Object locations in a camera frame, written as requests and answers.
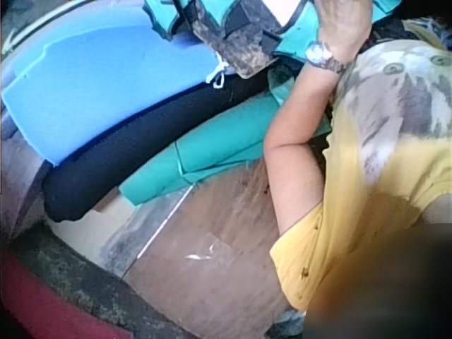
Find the white string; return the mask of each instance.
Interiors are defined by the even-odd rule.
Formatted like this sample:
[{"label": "white string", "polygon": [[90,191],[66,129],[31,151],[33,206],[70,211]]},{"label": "white string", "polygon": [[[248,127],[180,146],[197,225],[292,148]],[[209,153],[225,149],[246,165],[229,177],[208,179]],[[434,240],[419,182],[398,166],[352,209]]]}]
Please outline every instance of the white string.
[{"label": "white string", "polygon": [[215,81],[213,82],[213,87],[215,89],[218,89],[223,88],[223,85],[225,84],[225,71],[226,67],[229,67],[229,64],[226,61],[223,61],[218,52],[215,53],[217,54],[218,65],[215,67],[212,73],[206,76],[206,83],[211,83],[215,79]]}]

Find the person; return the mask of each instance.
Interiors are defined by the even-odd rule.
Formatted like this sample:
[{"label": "person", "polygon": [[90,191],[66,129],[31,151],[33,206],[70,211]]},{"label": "person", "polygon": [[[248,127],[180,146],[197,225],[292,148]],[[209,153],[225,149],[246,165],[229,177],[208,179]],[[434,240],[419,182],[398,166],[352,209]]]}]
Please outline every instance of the person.
[{"label": "person", "polygon": [[[387,39],[371,35],[371,0],[315,4],[318,41],[264,142],[280,231],[270,255],[302,311],[357,249],[418,220],[452,222],[452,34],[425,18]],[[324,179],[307,142],[329,101]]]}]

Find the wooden surface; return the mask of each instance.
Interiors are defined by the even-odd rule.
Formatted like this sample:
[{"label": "wooden surface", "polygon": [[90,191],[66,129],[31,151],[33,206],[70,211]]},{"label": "wooden surface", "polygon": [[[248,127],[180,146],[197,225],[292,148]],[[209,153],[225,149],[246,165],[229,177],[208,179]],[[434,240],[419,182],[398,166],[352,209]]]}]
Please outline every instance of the wooden surface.
[{"label": "wooden surface", "polygon": [[23,231],[28,209],[38,196],[41,181],[50,168],[20,132],[1,142],[0,225],[5,238]]},{"label": "wooden surface", "polygon": [[263,162],[186,198],[125,280],[202,338],[262,338],[288,307],[268,254],[278,238]]}]

